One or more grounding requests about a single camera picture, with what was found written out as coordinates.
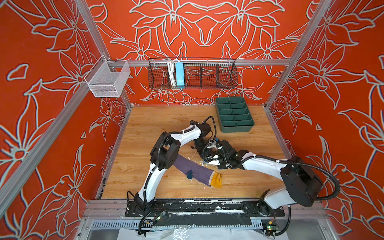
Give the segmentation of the purple sock with yellow cuff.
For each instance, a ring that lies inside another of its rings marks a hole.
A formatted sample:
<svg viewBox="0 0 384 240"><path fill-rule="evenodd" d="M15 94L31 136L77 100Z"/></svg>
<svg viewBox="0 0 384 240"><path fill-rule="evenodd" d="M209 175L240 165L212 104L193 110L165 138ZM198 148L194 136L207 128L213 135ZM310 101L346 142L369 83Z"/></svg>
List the purple sock with yellow cuff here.
<svg viewBox="0 0 384 240"><path fill-rule="evenodd" d="M198 182L213 188L221 188L223 186L222 174L198 165L181 155L177 156L174 166L190 180L195 179Z"/></svg>

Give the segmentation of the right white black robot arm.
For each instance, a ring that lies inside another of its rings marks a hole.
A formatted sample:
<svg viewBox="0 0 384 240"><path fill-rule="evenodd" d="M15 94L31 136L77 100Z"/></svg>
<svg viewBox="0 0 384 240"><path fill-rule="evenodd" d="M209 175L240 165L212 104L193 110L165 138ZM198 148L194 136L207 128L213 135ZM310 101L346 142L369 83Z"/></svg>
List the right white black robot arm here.
<svg viewBox="0 0 384 240"><path fill-rule="evenodd" d="M236 151L228 141L218 139L196 140L195 148L203 161L209 165L216 165L218 169L256 171L282 181L284 183L282 188L274 191L267 189L259 197L256 211L265 217L282 206L300 205L309 208L315 201L336 198L341 190L339 181L332 173L307 164L299 157L275 159L245 150ZM332 193L324 197L319 195L324 183L315 171L326 175L334 184Z"/></svg>

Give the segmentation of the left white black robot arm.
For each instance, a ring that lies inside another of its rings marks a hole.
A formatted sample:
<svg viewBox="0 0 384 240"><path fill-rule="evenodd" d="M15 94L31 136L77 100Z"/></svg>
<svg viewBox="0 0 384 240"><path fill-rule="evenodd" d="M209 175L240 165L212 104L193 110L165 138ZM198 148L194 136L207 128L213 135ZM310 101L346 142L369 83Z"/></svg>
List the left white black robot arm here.
<svg viewBox="0 0 384 240"><path fill-rule="evenodd" d="M178 132L163 132L151 150L151 165L143 187L135 194L134 203L141 215L155 213L157 210L151 205L156 197L156 191L165 172L174 165L180 148L189 142L193 142L194 149L204 159L203 154L208 154L206 147L215 140L216 127L211 127L207 121L201 123L190 121L190 125Z"/></svg>

